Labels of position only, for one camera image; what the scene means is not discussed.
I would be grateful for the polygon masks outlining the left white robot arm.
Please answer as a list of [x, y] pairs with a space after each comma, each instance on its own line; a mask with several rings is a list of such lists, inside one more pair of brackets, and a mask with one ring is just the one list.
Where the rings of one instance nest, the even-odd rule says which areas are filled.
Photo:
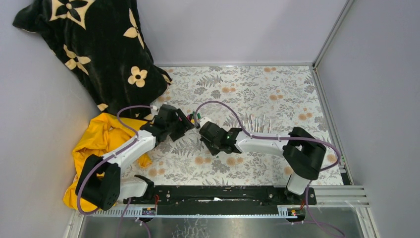
[[143, 204], [152, 201], [154, 183], [142, 176], [123, 179], [123, 172], [167, 137], [172, 141], [183, 137], [194, 124], [174, 106], [153, 106], [151, 109], [157, 111], [157, 115], [139, 129], [117, 118], [121, 125], [134, 132], [134, 136], [102, 156], [93, 154], [86, 159], [75, 189], [77, 209], [83, 215], [99, 209], [106, 211], [117, 201], [129, 198], [135, 197]]

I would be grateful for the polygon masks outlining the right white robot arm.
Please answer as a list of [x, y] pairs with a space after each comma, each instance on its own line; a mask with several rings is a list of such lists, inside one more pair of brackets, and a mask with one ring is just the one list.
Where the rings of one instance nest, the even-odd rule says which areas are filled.
[[284, 190], [284, 198], [290, 204], [301, 201], [309, 183], [318, 179], [326, 154], [326, 147], [300, 127], [294, 127], [287, 135], [251, 134], [241, 128], [226, 131], [208, 121], [201, 125], [199, 134], [212, 155], [255, 152], [283, 156], [293, 170]]

